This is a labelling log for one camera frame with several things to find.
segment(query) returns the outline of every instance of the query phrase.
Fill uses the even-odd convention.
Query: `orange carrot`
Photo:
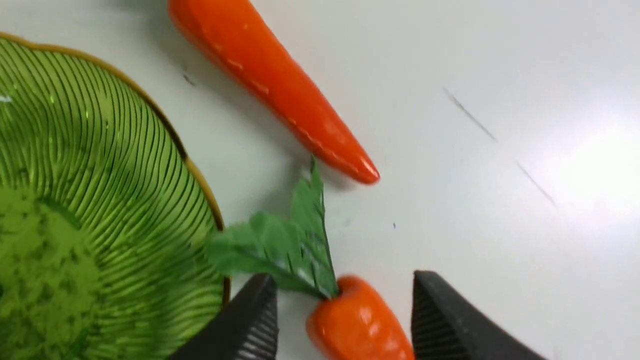
[[[249,0],[169,0],[179,31],[258,97],[325,163],[364,184],[380,175],[318,87]]]
[[[329,360],[415,360],[413,346],[380,294],[355,276],[338,279],[340,296],[320,303],[307,334]]]

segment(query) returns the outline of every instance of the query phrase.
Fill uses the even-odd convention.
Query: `scratch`
[[[464,107],[464,105],[462,105],[458,101],[458,99],[456,99],[455,96],[453,96],[452,93],[450,93],[446,88],[443,88],[443,90],[445,94],[447,94],[447,96],[450,98],[450,100],[458,107],[458,109],[462,110],[462,112],[465,113],[469,120],[471,120],[477,127],[479,127],[486,136],[489,136],[489,138],[493,140],[493,142],[498,142],[498,139],[496,139],[495,136],[491,134],[491,132],[486,127],[484,127],[484,125],[482,125],[482,123],[478,121],[475,116],[471,115],[471,113]]]
[[[189,77],[186,74],[183,74],[182,77],[184,78],[184,80],[191,86],[195,87],[196,83],[193,82],[193,80],[189,79]]]
[[[516,165],[518,165],[518,168],[520,169],[520,171],[522,171],[522,173],[524,174],[524,176],[526,176],[529,181],[538,189],[538,191],[542,194],[542,196],[544,196],[547,200],[549,200],[549,202],[557,208],[556,205],[556,201],[554,200],[554,198],[551,197],[551,195],[549,195],[548,192],[545,191],[545,189],[542,188],[542,186],[540,186],[540,184],[538,184],[533,177],[531,176],[531,174],[526,171],[526,169],[524,169],[524,167],[520,164],[516,162]]]

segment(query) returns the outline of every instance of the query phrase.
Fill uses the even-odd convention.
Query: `green glass bowl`
[[[0,359],[166,359],[228,301],[222,227],[140,87],[0,33]]]

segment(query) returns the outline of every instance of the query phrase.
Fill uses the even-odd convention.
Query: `bowl rim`
[[[76,58],[82,59],[84,61],[88,61],[98,67],[102,67],[104,70],[107,70],[108,72],[115,75],[119,80],[129,85],[140,97],[142,97],[147,102],[147,104],[153,109],[153,111],[160,118],[162,125],[167,130],[167,132],[169,132],[169,136],[171,137],[175,146],[178,148],[178,153],[180,154],[180,158],[182,159],[185,166],[187,167],[191,175],[196,179],[196,181],[200,185],[200,188],[204,192],[205,198],[207,199],[207,203],[209,204],[209,209],[213,214],[213,217],[216,221],[216,225],[218,226],[218,229],[220,231],[224,230],[225,223],[224,223],[224,220],[222,219],[222,214],[220,213],[220,207],[218,206],[218,202],[216,201],[216,198],[213,195],[213,192],[211,191],[209,184],[207,184],[207,180],[202,175],[200,169],[195,165],[195,163],[193,163],[193,161],[189,157],[189,154],[187,154],[187,150],[184,148],[184,145],[182,144],[182,140],[180,139],[180,136],[178,135],[176,130],[173,128],[173,125],[171,124],[167,116],[163,113],[163,111],[156,104],[156,102],[153,101],[153,99],[151,99],[151,96],[149,96],[149,94],[147,94],[147,92],[144,91],[142,87],[140,87],[135,81],[133,81],[133,79],[131,79],[124,72],[122,72],[115,66],[107,63],[106,61],[94,55],[85,53],[77,49],[71,49],[69,47],[65,47],[61,45],[39,44],[35,42],[30,42],[25,38],[18,37],[16,35],[12,35],[9,33],[5,33],[3,31],[0,31],[0,39],[15,42],[32,51],[45,51],[49,53],[60,53],[67,56],[75,56]],[[228,304],[230,296],[231,296],[231,278],[225,277],[223,281],[223,294],[222,294],[223,307]]]

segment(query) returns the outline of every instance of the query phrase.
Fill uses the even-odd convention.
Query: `toy carrot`
[[[211,265],[227,276],[269,273],[284,290],[322,300],[307,334],[329,360],[415,360],[413,347],[380,294],[363,279],[336,281],[324,228],[323,184],[311,179],[294,191],[289,218],[256,213],[207,242]]]
[[[307,334],[329,360],[415,360],[413,345],[380,294],[359,277],[307,318]]]
[[[178,30],[260,99],[324,162],[365,184],[380,175],[320,89],[249,0],[169,0]]]

